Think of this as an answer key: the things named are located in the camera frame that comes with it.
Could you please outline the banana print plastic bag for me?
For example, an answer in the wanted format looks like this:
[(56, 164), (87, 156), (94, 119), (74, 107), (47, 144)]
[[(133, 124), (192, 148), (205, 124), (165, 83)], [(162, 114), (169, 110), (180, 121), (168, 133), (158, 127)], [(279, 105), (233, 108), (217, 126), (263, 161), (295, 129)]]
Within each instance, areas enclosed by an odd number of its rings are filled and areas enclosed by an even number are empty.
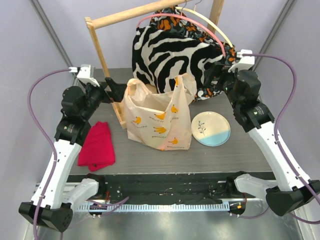
[(128, 139), (161, 151), (188, 150), (191, 145), (190, 103), (197, 91), (188, 73), (173, 80), (173, 90), (154, 93), (138, 79), (127, 83), (123, 97)]

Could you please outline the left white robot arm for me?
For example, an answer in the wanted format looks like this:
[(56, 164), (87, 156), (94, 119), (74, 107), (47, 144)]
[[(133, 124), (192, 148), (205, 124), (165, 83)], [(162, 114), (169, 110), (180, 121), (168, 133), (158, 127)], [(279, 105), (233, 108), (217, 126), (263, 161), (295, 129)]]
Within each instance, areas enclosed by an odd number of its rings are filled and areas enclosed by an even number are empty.
[(89, 119), (100, 103), (112, 103), (106, 87), (114, 81), (107, 77), (98, 82), (93, 77), (80, 78), (83, 87), (72, 86), (62, 94), (62, 119), (57, 125), (52, 156), (43, 178), (29, 202), (22, 202), (18, 212), (34, 226), (63, 233), (73, 213), (89, 198), (102, 199), (107, 192), (105, 178), (89, 173), (67, 194), (64, 187), (72, 165), (91, 129)]

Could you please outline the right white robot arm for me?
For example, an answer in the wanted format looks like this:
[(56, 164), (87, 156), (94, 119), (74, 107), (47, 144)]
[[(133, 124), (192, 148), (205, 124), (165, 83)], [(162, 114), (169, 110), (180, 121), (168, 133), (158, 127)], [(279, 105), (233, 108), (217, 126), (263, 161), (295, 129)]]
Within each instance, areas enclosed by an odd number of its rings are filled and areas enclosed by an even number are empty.
[(244, 171), (226, 179), (226, 193), (233, 198), (249, 194), (266, 201), (276, 215), (284, 216), (310, 203), (320, 193), (319, 180), (306, 174), (278, 132), (276, 119), (259, 97), (261, 82), (248, 69), (231, 71), (216, 66), (206, 74), (217, 79), (216, 88), (226, 94), (233, 115), (267, 160), (275, 180), (264, 180)]

